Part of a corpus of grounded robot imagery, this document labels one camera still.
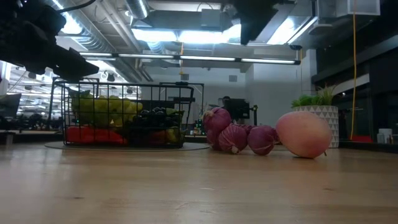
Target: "wooden table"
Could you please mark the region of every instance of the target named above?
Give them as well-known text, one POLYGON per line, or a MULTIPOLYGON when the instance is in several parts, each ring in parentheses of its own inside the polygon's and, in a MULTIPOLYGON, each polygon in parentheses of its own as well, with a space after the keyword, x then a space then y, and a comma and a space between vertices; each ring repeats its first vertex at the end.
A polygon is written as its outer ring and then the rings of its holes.
POLYGON ((397 223, 398 155, 0 149, 4 224, 397 223))

